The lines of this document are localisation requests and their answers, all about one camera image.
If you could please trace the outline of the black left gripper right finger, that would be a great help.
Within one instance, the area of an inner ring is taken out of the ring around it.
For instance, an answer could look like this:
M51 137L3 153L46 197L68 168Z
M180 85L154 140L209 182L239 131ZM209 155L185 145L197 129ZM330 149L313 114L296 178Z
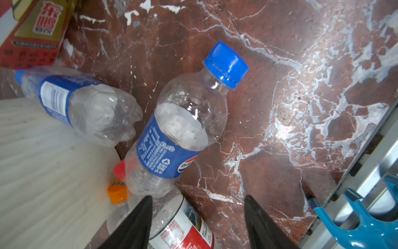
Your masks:
M251 249L298 249L251 195L244 201L245 222Z

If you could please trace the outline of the orange label bottle orange cap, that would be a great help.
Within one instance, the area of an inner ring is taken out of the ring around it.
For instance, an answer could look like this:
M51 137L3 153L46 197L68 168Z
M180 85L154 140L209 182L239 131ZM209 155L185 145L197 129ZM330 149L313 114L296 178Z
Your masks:
M127 201L128 193L124 182L116 181L109 185L108 196L112 204L120 204Z

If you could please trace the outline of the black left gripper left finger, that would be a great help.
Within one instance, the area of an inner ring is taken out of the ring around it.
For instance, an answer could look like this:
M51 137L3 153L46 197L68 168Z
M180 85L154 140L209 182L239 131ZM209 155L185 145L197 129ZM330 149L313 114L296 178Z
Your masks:
M100 249L146 249L152 223L151 196L145 196Z

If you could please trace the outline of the Pepsi bottle blue cap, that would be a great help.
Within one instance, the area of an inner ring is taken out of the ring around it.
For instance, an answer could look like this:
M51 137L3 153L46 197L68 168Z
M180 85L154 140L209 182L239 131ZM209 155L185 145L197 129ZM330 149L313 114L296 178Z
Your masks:
M198 155L222 136L227 94L249 71L227 44L218 42L203 69L169 81L125 163L124 182L135 195L163 197Z

